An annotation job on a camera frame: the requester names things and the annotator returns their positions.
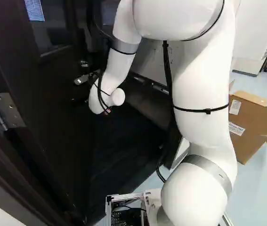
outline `black wire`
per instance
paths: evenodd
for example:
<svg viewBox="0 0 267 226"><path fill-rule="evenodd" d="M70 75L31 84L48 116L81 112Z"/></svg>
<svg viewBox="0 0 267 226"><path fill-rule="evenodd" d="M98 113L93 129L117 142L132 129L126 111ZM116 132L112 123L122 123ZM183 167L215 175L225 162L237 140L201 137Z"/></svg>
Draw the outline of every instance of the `black wire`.
<svg viewBox="0 0 267 226"><path fill-rule="evenodd" d="M109 106L105 103L105 101L104 101L104 99L102 97L102 90L101 90L102 78L103 78L103 71L101 71L101 73L99 75L99 78L98 78L98 83L97 83L97 96L98 96L99 103L100 103L101 107L108 114L109 112L108 112L107 109L109 109Z"/></svg>
<svg viewBox="0 0 267 226"><path fill-rule="evenodd" d="M156 170L155 170L157 176L159 177L159 179L160 179L163 183L166 182L166 179L162 176L162 174L161 174L161 172L160 172L160 166L161 166L161 164L162 164L162 160L163 160L163 158L165 157L165 155L166 155L166 152L165 152L164 154L161 155L160 159L158 160L158 162L157 162L157 164L156 164Z"/></svg>
<svg viewBox="0 0 267 226"><path fill-rule="evenodd" d="M106 52L106 58L108 58L108 55L109 55L109 49L110 49L110 42L108 40L108 48L107 48L107 52ZM104 61L102 63L102 69L100 70L100 74L99 74L99 77L98 77L98 83L97 83L97 97L99 99L99 103L101 105L101 107L103 108L103 110L109 114L108 112L108 109L109 109L109 106L105 103L103 97L102 97L102 90L101 90L101 85L102 85L102 78L103 78L103 74L104 74L104 71L106 69L106 62Z"/></svg>
<svg viewBox="0 0 267 226"><path fill-rule="evenodd" d="M209 31L213 28L213 26L217 23L217 21L219 20L219 18L221 17L221 14L222 14L222 12L223 12L223 8L224 8L224 4L225 4L225 0L223 0L222 8L221 8L221 11L220 11L220 13L219 13L217 19L216 19L215 22L212 24L212 26L208 28L208 30L204 31L203 33L201 33L200 35L198 35L198 36L195 37L195 38L192 38L192 39L186 39L186 40L182 40L182 41L192 41L192 40L195 40L195 39L198 39L198 38L202 37L202 36L205 35L207 32L209 32Z"/></svg>
<svg viewBox="0 0 267 226"><path fill-rule="evenodd" d="M171 74L171 67L170 67L170 60L169 60L169 53L168 53L168 43L167 41L163 41L162 42L162 49L163 49L163 65L164 65L164 70L165 70L165 76L166 76L166 82L167 82L167 87L169 90L169 98L170 98L170 102L171 104L173 103L173 99L172 99L172 74ZM171 108L171 120L173 120L175 118L174 116L174 111ZM156 164L156 174L159 177L159 179L165 183L166 179L162 176L161 172L160 172L160 166L162 164L163 159L166 157L167 155L167 148L163 147L164 151L160 157L160 159L158 160L157 164Z"/></svg>

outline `box flap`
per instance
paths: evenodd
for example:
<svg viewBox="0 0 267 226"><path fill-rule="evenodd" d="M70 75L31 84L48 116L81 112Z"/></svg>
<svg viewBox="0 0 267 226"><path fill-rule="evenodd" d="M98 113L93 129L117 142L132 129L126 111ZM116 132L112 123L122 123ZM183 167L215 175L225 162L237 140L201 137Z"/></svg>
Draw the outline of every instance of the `box flap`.
<svg viewBox="0 0 267 226"><path fill-rule="evenodd" d="M231 81L231 83L228 85L228 91L231 91L233 85L235 83L235 79Z"/></svg>
<svg viewBox="0 0 267 226"><path fill-rule="evenodd" d="M267 106L267 99L266 98L262 98L262 97L253 95L253 94L244 92L242 90L235 92L234 95L236 97L243 98L245 100L251 101L251 102L256 103L258 105L261 105L261 106L264 106L264 107Z"/></svg>

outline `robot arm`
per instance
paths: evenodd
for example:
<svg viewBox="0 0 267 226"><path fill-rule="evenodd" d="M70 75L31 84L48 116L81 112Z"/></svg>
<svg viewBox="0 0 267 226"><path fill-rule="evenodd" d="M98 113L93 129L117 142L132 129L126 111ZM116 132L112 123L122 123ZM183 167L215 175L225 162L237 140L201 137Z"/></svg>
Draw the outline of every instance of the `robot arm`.
<svg viewBox="0 0 267 226"><path fill-rule="evenodd" d="M191 149L164 184L162 207L175 226L218 225L237 174L228 129L235 38L231 1L121 0L113 34L116 41L101 86L108 106L124 102L124 92L117 87L127 76L141 37L185 40L172 97L179 131ZM103 112L95 85L89 107Z"/></svg>

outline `open cardboard box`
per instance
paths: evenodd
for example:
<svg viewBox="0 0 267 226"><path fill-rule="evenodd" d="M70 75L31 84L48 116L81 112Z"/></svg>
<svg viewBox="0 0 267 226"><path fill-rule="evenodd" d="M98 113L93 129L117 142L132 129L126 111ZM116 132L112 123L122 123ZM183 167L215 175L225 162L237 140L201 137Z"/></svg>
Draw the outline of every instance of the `open cardboard box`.
<svg viewBox="0 0 267 226"><path fill-rule="evenodd" d="M245 164L267 142L267 99L244 91L230 95L229 128L237 160Z"/></svg>

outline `door hinge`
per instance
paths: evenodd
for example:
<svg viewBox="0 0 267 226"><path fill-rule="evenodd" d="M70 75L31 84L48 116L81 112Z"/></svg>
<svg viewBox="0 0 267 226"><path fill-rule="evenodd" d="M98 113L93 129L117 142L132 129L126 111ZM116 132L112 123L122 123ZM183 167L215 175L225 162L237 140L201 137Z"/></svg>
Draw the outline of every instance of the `door hinge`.
<svg viewBox="0 0 267 226"><path fill-rule="evenodd" d="M0 93L0 131L11 128L25 127L9 93Z"/></svg>

